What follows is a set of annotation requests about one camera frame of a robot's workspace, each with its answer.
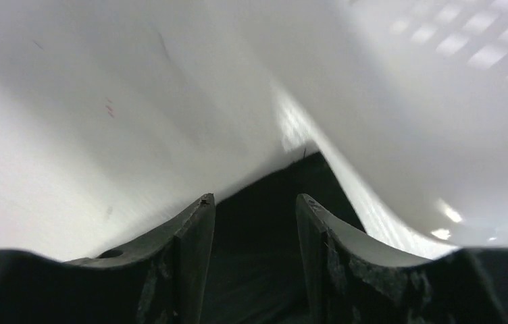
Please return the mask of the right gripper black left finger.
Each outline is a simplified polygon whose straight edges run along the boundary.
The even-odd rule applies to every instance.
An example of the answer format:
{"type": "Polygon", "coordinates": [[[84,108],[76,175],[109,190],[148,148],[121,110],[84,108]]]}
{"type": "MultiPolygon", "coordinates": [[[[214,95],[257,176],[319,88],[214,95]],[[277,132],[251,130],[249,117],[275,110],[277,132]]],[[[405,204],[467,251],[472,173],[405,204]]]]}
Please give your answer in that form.
{"type": "Polygon", "coordinates": [[[70,261],[104,284],[106,296],[125,306],[131,323],[199,323],[215,227],[215,198],[203,194],[177,216],[94,258],[70,261]],[[136,296],[127,295],[128,288],[136,296]]]}

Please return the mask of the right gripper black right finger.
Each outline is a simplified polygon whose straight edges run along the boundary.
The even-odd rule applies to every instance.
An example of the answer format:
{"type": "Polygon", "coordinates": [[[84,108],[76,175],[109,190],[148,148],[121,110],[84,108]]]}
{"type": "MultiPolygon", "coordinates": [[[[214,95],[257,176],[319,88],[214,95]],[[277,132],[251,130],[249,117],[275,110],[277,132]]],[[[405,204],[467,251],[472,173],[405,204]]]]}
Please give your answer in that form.
{"type": "Polygon", "coordinates": [[[439,300],[428,259],[384,244],[307,194],[296,200],[313,323],[459,323],[439,300]]]}

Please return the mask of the black t shirt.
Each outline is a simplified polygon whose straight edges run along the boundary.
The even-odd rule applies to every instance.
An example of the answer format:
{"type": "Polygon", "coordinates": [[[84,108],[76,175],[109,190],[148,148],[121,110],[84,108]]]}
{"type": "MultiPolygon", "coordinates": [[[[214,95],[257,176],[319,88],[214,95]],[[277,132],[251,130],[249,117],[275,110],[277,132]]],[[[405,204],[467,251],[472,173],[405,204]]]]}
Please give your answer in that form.
{"type": "Polygon", "coordinates": [[[295,213],[308,194],[363,229],[321,153],[271,173],[217,204],[202,323],[310,323],[295,213]]]}

